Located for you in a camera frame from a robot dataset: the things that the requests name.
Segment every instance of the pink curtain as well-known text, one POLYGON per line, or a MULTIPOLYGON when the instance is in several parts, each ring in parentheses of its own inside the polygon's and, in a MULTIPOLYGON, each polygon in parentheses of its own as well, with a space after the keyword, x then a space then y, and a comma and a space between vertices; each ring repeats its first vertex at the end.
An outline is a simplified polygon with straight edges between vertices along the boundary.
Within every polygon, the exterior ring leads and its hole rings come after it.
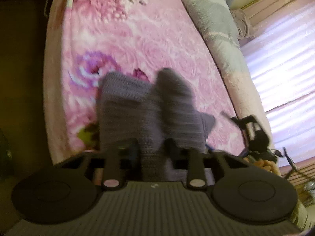
MULTIPOLYGON (((315 0, 260 0, 244 12, 256 35, 241 50, 275 147, 286 147, 295 162, 314 163, 315 0)), ((280 159, 279 166, 287 164, 280 159)))

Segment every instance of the dark floor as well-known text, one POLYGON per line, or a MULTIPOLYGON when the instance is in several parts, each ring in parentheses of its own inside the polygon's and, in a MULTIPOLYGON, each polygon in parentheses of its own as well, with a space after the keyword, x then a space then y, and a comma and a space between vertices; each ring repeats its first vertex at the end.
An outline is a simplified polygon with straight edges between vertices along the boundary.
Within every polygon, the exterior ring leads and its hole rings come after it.
POLYGON ((12 152, 15 177, 0 184, 0 231, 17 216, 10 189, 51 164, 43 111, 45 0, 0 0, 0 129, 12 152))

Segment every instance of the black circular pad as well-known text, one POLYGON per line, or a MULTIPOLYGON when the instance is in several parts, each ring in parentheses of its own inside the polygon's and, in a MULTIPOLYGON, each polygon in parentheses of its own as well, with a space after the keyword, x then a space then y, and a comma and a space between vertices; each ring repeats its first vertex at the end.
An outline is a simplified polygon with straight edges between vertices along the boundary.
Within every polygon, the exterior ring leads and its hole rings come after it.
POLYGON ((95 185, 73 169, 49 168, 22 180, 12 191, 14 207, 35 223, 74 219, 94 204, 95 185))
POLYGON ((287 180, 255 167, 231 169, 215 184, 212 197, 229 215, 261 224, 284 219, 297 203, 287 180))

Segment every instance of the pink bedding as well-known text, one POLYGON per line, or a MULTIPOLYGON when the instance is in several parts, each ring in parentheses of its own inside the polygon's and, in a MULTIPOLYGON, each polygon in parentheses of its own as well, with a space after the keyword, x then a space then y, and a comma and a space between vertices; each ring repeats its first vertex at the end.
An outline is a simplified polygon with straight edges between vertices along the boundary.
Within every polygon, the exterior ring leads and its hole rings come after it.
POLYGON ((147 76, 153 82, 163 67, 187 79, 197 110, 216 117, 208 143, 240 153, 244 147, 240 130, 220 116, 221 111, 234 116, 233 105, 181 0, 54 0, 44 68, 53 163, 85 149, 77 133, 97 121, 96 93, 107 72, 119 70, 144 80, 147 76))

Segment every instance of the gray knit garment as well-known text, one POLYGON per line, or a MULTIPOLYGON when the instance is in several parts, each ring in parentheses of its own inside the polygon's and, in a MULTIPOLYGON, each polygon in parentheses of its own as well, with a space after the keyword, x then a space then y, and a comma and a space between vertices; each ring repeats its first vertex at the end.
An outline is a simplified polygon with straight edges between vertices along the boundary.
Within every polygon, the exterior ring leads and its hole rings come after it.
POLYGON ((168 68, 159 71, 155 84, 117 72, 107 74, 100 89, 98 118, 100 151, 109 151, 119 140, 137 138, 143 180, 152 182, 186 180, 185 170, 172 168, 163 148, 165 139, 204 152, 215 124, 213 116, 194 109, 187 83, 168 68))

